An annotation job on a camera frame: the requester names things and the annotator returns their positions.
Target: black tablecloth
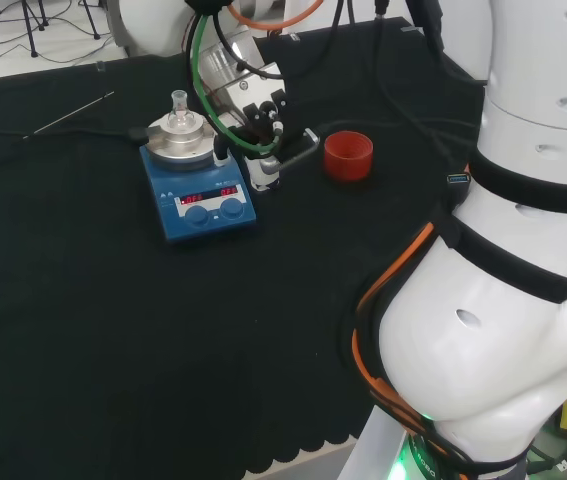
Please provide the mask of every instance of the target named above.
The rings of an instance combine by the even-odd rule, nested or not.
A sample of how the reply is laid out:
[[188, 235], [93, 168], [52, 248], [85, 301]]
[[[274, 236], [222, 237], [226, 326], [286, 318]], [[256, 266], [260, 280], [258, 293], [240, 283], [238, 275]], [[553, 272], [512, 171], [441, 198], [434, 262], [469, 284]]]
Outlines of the black tablecloth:
[[[384, 37], [389, 90], [419, 117], [477, 123], [482, 89], [444, 79], [405, 25]], [[261, 47], [285, 72], [325, 39]], [[289, 82], [286, 127], [395, 120], [365, 74], [370, 50], [369, 25], [343, 27], [321, 68]], [[147, 125], [184, 78], [177, 56], [0, 79], [0, 130], [33, 131], [106, 91], [63, 128]], [[234, 480], [358, 435], [371, 403], [336, 325], [425, 221], [445, 170], [409, 128], [358, 130], [374, 141], [369, 180], [333, 184], [317, 152], [252, 195], [255, 228], [172, 247], [129, 145], [0, 138], [0, 479]]]

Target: red cup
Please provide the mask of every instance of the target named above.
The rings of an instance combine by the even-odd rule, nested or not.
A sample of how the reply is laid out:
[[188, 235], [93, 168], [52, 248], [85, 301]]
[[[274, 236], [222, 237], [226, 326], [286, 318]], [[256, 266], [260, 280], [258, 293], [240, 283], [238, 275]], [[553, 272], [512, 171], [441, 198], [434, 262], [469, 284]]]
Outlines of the red cup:
[[342, 131], [325, 140], [323, 167], [340, 182], [356, 182], [367, 177], [372, 168], [372, 140], [362, 133]]

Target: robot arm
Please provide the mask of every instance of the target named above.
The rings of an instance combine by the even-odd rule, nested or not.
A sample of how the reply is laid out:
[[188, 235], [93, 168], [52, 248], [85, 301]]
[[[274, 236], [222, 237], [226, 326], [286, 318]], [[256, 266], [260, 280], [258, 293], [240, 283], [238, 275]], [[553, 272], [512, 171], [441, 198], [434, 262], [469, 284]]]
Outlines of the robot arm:
[[[477, 176], [454, 216], [567, 277], [567, 194], [559, 193], [567, 192], [567, 2], [490, 3], [493, 50], [475, 155], [500, 180]], [[514, 184], [528, 193], [513, 193]], [[525, 452], [567, 399], [567, 300], [525, 293], [442, 239], [383, 315], [379, 348], [401, 397], [475, 462]]]

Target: red led display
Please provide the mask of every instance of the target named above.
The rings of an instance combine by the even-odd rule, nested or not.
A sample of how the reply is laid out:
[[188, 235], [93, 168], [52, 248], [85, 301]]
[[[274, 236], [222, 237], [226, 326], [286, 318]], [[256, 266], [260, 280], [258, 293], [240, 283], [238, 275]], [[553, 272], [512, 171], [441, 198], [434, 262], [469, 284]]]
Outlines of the red led display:
[[181, 205], [188, 205], [194, 202], [200, 202], [203, 200], [203, 195], [200, 193], [194, 195], [188, 195], [187, 197], [181, 197]]
[[181, 205], [189, 205], [190, 203], [200, 202], [202, 200], [207, 200], [208, 198], [227, 197], [228, 195], [234, 195], [235, 193], [239, 193], [239, 189], [236, 185], [232, 185], [231, 187], [219, 188], [218, 190], [212, 190], [209, 192], [185, 195], [184, 197], [179, 197], [179, 200], [181, 201]]
[[239, 193], [239, 191], [236, 187], [228, 187], [228, 188], [222, 188], [221, 189], [221, 196], [222, 197], [225, 197], [227, 195], [234, 195], [235, 193]]

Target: green cable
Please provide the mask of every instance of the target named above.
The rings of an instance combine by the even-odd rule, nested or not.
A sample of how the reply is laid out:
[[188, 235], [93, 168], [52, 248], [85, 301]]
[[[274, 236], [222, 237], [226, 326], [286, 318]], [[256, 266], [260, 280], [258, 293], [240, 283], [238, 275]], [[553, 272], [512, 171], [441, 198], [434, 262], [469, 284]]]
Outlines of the green cable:
[[221, 122], [219, 117], [214, 112], [212, 105], [210, 102], [207, 101], [207, 97], [205, 96], [205, 90], [203, 89], [203, 84], [201, 82], [201, 75], [199, 73], [199, 50], [201, 48], [201, 39], [203, 38], [203, 32], [205, 31], [205, 25], [207, 24], [207, 16], [201, 17], [201, 21], [196, 29], [196, 35], [194, 37], [194, 45], [192, 46], [192, 79], [194, 81], [194, 90], [196, 90], [196, 94], [198, 95], [199, 99], [201, 100], [201, 104], [203, 108], [210, 116], [210, 119], [214, 122], [214, 124], [218, 127], [223, 134], [227, 135], [227, 137], [232, 140], [236, 145], [242, 147], [246, 150], [251, 150], [253, 152], [258, 153], [268, 153], [274, 150], [274, 147], [279, 142], [279, 137], [274, 137], [274, 140], [269, 145], [253, 145], [248, 143], [244, 140], [241, 140], [239, 137], [234, 135], [224, 124]]

